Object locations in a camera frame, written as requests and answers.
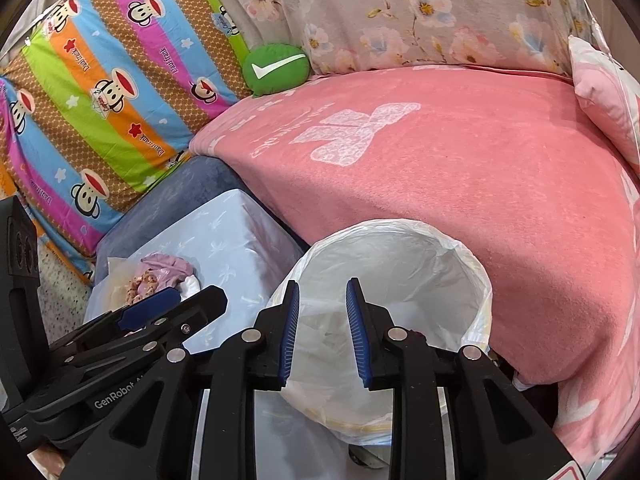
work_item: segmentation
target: white bow pattern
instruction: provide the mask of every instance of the white bow pattern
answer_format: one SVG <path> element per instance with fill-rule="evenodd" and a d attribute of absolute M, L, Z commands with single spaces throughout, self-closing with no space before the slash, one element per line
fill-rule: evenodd
<path fill-rule="evenodd" d="M 343 110 L 320 121 L 327 126 L 312 126 L 290 144 L 332 140 L 333 142 L 314 149 L 311 159 L 337 166 L 350 166 L 364 155 L 378 131 L 419 109 L 419 103 L 388 103 L 373 110 L 370 116 L 354 110 Z"/>

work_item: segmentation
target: green checkmark pillow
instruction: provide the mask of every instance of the green checkmark pillow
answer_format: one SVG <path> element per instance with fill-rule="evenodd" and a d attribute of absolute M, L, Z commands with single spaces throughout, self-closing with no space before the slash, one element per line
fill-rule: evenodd
<path fill-rule="evenodd" d="M 310 70 L 309 60 L 300 47 L 281 43 L 256 48 L 242 65 L 246 85 L 256 97 L 300 86 Z"/>

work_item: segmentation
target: speckled floor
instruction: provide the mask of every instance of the speckled floor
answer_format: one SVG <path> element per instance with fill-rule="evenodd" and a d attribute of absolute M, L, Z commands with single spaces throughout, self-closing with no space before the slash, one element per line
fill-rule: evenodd
<path fill-rule="evenodd" d="M 47 338 L 52 342 L 82 325 L 91 288 L 41 244 L 38 262 L 40 311 Z"/>

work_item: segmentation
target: pink cloth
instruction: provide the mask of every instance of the pink cloth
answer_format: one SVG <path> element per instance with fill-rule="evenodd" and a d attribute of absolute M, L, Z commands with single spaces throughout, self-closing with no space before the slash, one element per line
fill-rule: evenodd
<path fill-rule="evenodd" d="M 420 69 L 247 98 L 191 151 L 309 243 L 398 217 L 462 240 L 494 285 L 492 348 L 524 381 L 560 382 L 555 430 L 587 464 L 640 415 L 637 181 L 570 84 Z"/>
<path fill-rule="evenodd" d="M 158 280 L 156 292 L 168 286 L 176 286 L 193 274 L 193 266 L 189 262 L 178 256 L 162 253 L 153 253 L 142 258 L 136 267 L 136 276 L 142 276 L 146 270 L 149 270 Z M 146 285 L 143 282 L 138 287 L 138 293 L 142 294 L 145 289 Z"/>

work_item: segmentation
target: blue cushion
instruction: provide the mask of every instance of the blue cushion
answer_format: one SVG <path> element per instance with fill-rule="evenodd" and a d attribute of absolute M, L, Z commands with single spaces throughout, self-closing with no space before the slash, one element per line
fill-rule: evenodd
<path fill-rule="evenodd" d="M 143 196 L 100 241 L 95 284 L 100 283 L 108 274 L 107 258 L 128 258 L 180 218 L 231 189 L 241 189 L 262 206 L 238 174 L 219 158 L 195 156 L 181 164 Z M 280 220 L 276 220 L 293 236 L 303 251 L 308 249 L 308 244 Z"/>

